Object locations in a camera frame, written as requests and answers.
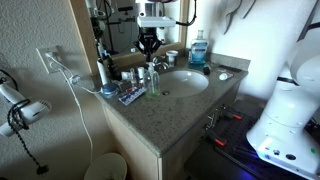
cup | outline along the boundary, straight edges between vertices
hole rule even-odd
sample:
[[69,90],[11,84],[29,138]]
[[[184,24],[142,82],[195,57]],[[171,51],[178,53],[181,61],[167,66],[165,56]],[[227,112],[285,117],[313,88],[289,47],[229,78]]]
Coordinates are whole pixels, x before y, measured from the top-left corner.
[[178,51],[170,50],[166,52],[166,55],[168,56],[168,66],[174,67],[177,65],[176,57],[178,56]]

electrical outlet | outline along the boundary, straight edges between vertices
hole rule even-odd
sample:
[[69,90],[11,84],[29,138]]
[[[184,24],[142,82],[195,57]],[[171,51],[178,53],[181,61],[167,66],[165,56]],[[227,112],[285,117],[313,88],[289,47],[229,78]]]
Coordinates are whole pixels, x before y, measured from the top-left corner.
[[51,52],[54,53],[56,60],[61,63],[62,61],[61,61],[61,57],[60,57],[60,54],[59,54],[59,51],[58,51],[58,47],[57,47],[57,46],[46,47],[46,48],[37,48],[37,51],[38,51],[39,57],[40,57],[40,59],[42,60],[43,65],[44,65],[44,67],[46,68],[48,74],[50,74],[50,73],[55,73],[55,72],[59,72],[59,70],[53,69],[53,68],[50,66],[50,63],[53,62],[53,60],[47,58],[47,56],[45,55],[46,52],[50,52],[50,51],[51,51]]

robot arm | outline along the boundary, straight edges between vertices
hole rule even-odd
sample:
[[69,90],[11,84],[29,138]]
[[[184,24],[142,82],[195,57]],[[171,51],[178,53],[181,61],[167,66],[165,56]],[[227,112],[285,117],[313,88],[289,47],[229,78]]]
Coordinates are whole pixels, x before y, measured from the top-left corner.
[[177,0],[136,0],[138,5],[137,23],[139,26],[138,41],[133,44],[146,56],[150,62],[151,54],[162,44],[157,37],[157,28],[174,27],[176,21],[169,17],[160,17],[159,3],[175,2]]
[[305,126],[320,106],[320,29],[308,31],[247,133],[259,157],[307,179],[320,179],[320,145]]

hair dryer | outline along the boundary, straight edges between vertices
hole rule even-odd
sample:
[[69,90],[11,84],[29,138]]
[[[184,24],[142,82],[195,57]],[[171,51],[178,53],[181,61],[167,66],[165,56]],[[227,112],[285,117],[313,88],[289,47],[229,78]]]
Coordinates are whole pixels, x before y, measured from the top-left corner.
[[[16,104],[25,100],[26,98],[20,94],[15,89],[8,86],[6,83],[0,83],[0,93],[12,104]],[[25,125],[30,125],[32,123],[37,122],[44,116],[46,116],[51,110],[51,104],[44,100],[39,100],[35,102],[30,102],[27,105],[17,105],[20,109],[18,110],[18,114],[20,115],[21,119],[19,121],[23,121]],[[16,131],[22,129],[21,126],[12,122],[13,128]],[[0,134],[10,137],[14,134],[14,130],[10,127],[9,123],[6,122],[2,126],[0,126]]]

faucet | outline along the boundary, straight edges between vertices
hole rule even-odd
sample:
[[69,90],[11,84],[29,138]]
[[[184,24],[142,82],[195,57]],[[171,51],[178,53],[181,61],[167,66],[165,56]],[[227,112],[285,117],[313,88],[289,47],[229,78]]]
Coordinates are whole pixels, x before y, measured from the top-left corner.
[[159,71],[162,69],[168,69],[169,65],[166,60],[161,56],[156,56],[152,59],[154,70]]

